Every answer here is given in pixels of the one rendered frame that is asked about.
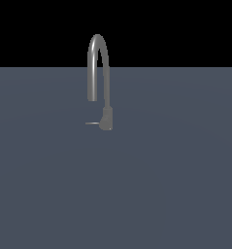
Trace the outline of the grey gooseneck faucet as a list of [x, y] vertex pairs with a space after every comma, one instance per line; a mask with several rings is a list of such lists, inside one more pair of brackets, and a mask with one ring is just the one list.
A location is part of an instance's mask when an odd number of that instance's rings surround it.
[[104, 77], [104, 100], [103, 116], [98, 123], [102, 130], [113, 129], [113, 108], [110, 104], [110, 66], [109, 54], [104, 38], [95, 34], [89, 44], [87, 52], [87, 100], [97, 100], [97, 60], [98, 54], [102, 56], [103, 77]]

